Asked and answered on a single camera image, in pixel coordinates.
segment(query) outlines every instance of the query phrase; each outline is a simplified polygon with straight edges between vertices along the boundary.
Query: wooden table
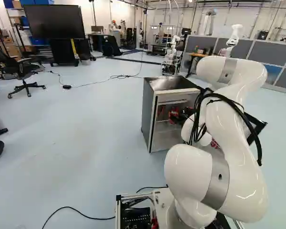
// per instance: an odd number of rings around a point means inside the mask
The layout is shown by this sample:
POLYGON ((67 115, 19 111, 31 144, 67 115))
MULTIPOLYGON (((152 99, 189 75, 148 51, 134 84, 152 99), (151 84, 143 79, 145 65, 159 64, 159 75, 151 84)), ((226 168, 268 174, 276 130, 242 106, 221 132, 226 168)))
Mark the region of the wooden table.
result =
POLYGON ((188 78, 188 77, 192 74, 192 73, 191 73, 191 68, 192 68, 192 65, 193 65, 194 58, 195 58, 195 57, 199 57, 199 59, 202 59, 202 58, 208 56, 208 55, 206 55, 206 54, 195 53, 195 52, 190 53, 189 55, 191 56, 191 62, 190 62, 189 70, 187 71, 186 78, 188 78))

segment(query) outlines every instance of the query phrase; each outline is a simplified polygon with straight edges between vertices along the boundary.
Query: metal sink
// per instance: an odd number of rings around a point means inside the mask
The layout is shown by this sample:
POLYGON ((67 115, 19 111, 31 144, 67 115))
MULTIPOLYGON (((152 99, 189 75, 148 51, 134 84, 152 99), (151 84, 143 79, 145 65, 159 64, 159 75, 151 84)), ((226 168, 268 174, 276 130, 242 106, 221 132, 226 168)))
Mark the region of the metal sink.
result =
POLYGON ((197 85, 182 76, 147 77, 145 80, 154 91, 197 88, 197 85))

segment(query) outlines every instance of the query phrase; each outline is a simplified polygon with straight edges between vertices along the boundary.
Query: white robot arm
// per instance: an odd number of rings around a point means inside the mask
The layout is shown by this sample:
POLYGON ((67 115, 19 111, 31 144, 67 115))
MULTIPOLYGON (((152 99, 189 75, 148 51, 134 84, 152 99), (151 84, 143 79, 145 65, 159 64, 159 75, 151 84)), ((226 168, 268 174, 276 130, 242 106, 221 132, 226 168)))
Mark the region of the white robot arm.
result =
MULTIPOLYGON (((246 96, 264 84, 267 71, 258 62, 208 56, 198 63, 197 78, 209 83, 228 83, 214 93, 236 102, 243 111, 246 96), (224 73, 226 62, 234 63, 229 74, 224 73)), ((185 144, 169 150, 164 174, 175 197, 173 208, 194 229, 209 225, 217 211, 245 223, 259 221, 268 208, 268 193, 261 169, 246 141, 243 120, 228 103, 208 103, 210 100, 218 98, 207 97, 201 103, 199 125, 205 123, 209 134, 203 145, 213 139, 222 152, 207 152, 203 147, 185 144)), ((183 137, 190 136, 194 119, 193 115, 185 122, 183 137)))
POLYGON ((114 31, 114 28, 113 27, 115 27, 116 29, 120 29, 121 27, 119 27, 117 24, 116 24, 116 22, 115 22, 115 20, 112 20, 112 22, 111 22, 111 24, 109 24, 109 31, 110 32, 113 32, 114 31))
POLYGON ((232 35, 230 39, 226 42, 226 45, 228 47, 220 51, 224 53, 225 57, 230 57, 232 49, 238 44, 239 36, 241 34, 242 29, 243 25, 241 24, 232 25, 232 35))
POLYGON ((166 50, 167 57, 173 57, 175 55, 175 53, 177 52, 176 44, 178 41, 180 41, 180 37, 178 37, 177 35, 174 35, 171 42, 168 42, 169 44, 171 44, 171 47, 170 49, 166 50))

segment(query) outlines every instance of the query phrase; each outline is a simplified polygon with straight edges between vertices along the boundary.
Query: black screen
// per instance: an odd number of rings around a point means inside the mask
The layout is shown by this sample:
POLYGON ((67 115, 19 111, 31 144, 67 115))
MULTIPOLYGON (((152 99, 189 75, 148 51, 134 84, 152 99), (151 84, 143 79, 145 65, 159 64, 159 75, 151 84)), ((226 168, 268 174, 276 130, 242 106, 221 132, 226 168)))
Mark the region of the black screen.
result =
POLYGON ((24 5, 24 10, 34 38, 85 38, 79 6, 24 5))

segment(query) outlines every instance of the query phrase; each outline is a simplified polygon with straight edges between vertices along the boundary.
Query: blue bin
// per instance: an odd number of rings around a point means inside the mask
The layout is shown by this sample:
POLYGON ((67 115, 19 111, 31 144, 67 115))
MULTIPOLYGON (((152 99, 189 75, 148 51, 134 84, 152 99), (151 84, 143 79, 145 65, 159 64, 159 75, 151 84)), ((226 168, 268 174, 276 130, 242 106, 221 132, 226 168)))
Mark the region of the blue bin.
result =
POLYGON ((12 0, 3 0, 5 8, 14 8, 12 0))
POLYGON ((37 5, 51 5, 54 4, 54 0, 35 0, 37 5))
POLYGON ((21 20, 23 26, 29 26, 29 21, 28 21, 27 17, 21 17, 20 20, 21 20))
POLYGON ((35 4, 34 0, 20 0, 21 5, 33 5, 35 4))
POLYGON ((32 45, 47 45, 47 41, 45 39, 36 39, 32 36, 29 37, 32 45))

